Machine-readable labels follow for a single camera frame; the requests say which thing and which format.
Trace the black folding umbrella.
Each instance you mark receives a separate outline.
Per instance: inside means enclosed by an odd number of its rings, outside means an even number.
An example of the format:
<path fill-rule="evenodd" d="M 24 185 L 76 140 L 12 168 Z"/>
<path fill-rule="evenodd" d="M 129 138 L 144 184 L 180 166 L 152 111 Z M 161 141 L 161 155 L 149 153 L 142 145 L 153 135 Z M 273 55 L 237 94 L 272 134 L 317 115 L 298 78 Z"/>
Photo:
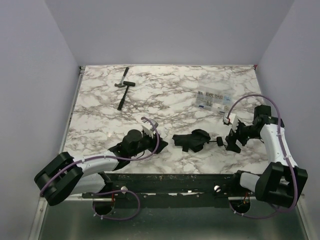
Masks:
<path fill-rule="evenodd" d="M 183 152 L 189 150 L 197 153 L 204 148 L 204 144 L 217 143 L 219 147 L 224 146 L 222 137 L 218 136 L 216 140 L 211 140 L 210 134 L 202 129 L 195 129 L 190 134 L 174 134 L 172 136 L 174 145 L 182 147 Z"/>

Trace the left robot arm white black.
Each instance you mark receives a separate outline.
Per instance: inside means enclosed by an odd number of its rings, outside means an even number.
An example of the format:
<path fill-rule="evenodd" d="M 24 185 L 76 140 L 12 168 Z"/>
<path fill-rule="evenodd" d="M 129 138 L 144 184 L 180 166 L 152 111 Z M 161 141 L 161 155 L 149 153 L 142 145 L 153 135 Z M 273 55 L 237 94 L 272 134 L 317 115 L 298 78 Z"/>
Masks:
<path fill-rule="evenodd" d="M 159 154 L 168 143 L 151 131 L 130 130 L 122 141 L 102 154 L 73 157 L 67 151 L 58 154 L 35 177 L 34 182 L 50 206 L 63 202 L 74 194 L 99 192 L 103 172 L 124 168 L 137 160 L 137 155 L 150 151 Z"/>

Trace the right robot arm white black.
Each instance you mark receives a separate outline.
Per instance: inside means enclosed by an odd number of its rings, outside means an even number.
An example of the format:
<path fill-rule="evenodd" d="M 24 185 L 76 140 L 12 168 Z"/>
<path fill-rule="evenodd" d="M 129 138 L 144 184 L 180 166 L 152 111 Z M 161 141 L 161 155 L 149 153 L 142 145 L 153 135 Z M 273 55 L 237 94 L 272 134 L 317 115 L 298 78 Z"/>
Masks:
<path fill-rule="evenodd" d="M 306 170 L 299 168 L 292 158 L 285 139 L 282 120 L 272 116 L 271 107 L 255 107 L 251 125 L 245 125 L 236 114 L 225 114 L 225 125 L 231 125 L 225 138 L 226 150 L 240 153 L 240 142 L 245 146 L 250 139 L 264 142 L 268 166 L 261 175 L 239 170 L 237 185 L 255 194 L 257 200 L 290 208 L 298 200 L 308 179 Z"/>

